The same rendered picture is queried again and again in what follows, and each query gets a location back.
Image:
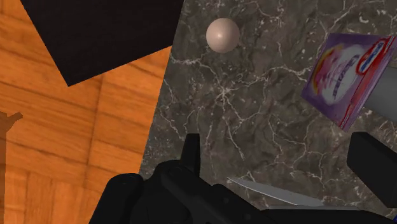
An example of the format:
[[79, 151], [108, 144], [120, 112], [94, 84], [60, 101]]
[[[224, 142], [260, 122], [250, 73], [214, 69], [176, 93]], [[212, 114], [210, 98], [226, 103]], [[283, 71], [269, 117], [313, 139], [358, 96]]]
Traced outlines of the purple printed box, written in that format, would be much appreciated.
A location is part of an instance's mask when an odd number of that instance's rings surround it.
[[396, 52], [396, 36], [331, 33], [302, 97], [348, 130]]

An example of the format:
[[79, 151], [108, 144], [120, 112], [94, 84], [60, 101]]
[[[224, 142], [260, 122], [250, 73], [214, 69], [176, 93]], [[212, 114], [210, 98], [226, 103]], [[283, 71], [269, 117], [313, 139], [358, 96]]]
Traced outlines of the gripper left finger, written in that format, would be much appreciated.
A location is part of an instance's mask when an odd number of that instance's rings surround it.
[[187, 134], [180, 159], [158, 164], [149, 179], [112, 177], [89, 224], [264, 224], [257, 208], [199, 174], [200, 136]]

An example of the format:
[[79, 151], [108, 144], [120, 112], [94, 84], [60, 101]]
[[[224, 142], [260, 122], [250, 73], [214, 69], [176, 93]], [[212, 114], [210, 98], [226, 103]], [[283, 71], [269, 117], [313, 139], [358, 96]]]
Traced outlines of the pale beige ball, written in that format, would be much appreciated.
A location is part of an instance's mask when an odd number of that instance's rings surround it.
[[233, 20], [218, 18], [209, 24], [205, 37], [210, 49], [226, 53], [239, 44], [240, 30]]

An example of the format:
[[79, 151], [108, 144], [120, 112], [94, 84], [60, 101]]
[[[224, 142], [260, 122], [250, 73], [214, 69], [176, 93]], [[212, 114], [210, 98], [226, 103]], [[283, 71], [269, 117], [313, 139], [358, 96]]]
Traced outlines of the grey block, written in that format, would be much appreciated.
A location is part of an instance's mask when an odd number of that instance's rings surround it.
[[397, 122], [397, 67], [386, 67], [366, 100], [365, 108]]

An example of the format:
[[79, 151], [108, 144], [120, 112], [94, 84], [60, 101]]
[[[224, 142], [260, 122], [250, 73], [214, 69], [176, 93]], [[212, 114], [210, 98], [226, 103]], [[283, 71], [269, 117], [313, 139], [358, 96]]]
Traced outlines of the silver knife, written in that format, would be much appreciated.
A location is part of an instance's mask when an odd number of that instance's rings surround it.
[[341, 211], [359, 211], [354, 206], [326, 206], [321, 200], [306, 195], [283, 190], [270, 185], [247, 181], [241, 178], [228, 178], [230, 181], [237, 183], [252, 191], [261, 193], [268, 197], [288, 203], [288, 205], [270, 206], [269, 209], [304, 209], [304, 210], [341, 210]]

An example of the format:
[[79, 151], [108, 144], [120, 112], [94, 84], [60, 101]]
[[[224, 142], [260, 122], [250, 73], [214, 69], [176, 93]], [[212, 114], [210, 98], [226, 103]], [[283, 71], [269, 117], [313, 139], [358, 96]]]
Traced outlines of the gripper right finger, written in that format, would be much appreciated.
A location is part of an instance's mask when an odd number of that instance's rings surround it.
[[397, 208], [397, 153], [367, 132], [353, 132], [347, 166], [388, 208]]

